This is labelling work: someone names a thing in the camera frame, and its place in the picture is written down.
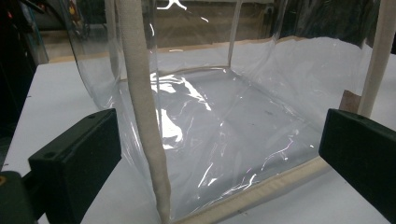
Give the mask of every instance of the clear vinyl panel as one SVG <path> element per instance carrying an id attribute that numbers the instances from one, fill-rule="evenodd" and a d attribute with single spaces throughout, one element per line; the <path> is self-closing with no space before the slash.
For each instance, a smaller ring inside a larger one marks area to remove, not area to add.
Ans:
<path id="1" fill-rule="evenodd" d="M 123 156 L 149 186 L 117 1 L 61 1 L 87 90 L 100 107 L 117 108 Z M 378 6 L 368 0 L 142 1 L 172 220 L 318 155 L 327 109 L 339 106 L 344 90 L 361 93 Z"/>

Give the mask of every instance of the black object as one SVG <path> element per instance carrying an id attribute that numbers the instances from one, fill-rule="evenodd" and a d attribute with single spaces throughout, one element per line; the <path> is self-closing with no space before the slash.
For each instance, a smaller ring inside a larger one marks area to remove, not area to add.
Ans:
<path id="1" fill-rule="evenodd" d="M 396 223 L 396 132 L 363 116 L 330 109 L 319 155 Z"/>
<path id="2" fill-rule="evenodd" d="M 0 174 L 6 179 L 0 184 L 0 223 L 34 223 L 43 213 L 49 223 L 79 223 L 119 161 L 115 109 L 89 115 L 30 157 L 32 171 L 22 181 L 16 173 Z M 24 188 L 14 192 L 10 185 L 21 182 Z M 26 209 L 12 209 L 20 203 Z M 33 219 L 16 219 L 21 216 Z"/>

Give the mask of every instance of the transparent plastic bag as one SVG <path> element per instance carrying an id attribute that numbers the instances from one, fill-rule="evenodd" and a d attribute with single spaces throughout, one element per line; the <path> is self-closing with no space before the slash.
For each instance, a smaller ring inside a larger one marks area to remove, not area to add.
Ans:
<path id="1" fill-rule="evenodd" d="M 150 186 L 120 3 L 61 1 L 87 90 L 101 108 L 117 108 L 123 156 Z M 144 76 L 166 154 L 172 221 L 318 155 L 327 109 L 339 106 L 344 90 L 361 94 L 378 9 L 379 1 L 364 0 L 142 2 Z"/>

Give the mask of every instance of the brown tag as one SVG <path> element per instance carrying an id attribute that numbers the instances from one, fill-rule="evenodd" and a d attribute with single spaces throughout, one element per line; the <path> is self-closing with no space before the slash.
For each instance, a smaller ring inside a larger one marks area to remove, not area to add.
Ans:
<path id="1" fill-rule="evenodd" d="M 351 91 L 344 91 L 339 109 L 356 114 L 358 113 L 360 102 L 361 102 L 361 97 L 359 95 Z"/>

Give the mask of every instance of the white table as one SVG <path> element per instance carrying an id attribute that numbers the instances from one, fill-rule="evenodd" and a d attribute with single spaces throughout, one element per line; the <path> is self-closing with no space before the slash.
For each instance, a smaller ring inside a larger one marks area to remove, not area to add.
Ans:
<path id="1" fill-rule="evenodd" d="M 392 60 L 388 73 L 396 71 L 395 57 Z M 391 88 L 391 82 L 387 82 L 385 87 Z M 379 98 L 384 97 L 391 99 L 394 94 L 381 96 L 380 92 Z M 85 90 L 75 63 L 38 66 L 4 170 L 26 175 L 30 170 L 27 159 L 32 154 L 96 111 L 98 108 Z M 99 192 L 83 223 L 158 223 L 152 192 L 145 188 L 143 181 L 136 169 L 122 159 Z M 48 221 L 42 217 L 39 222 Z M 339 174 L 331 170 L 286 195 L 222 223 L 388 222 Z"/>

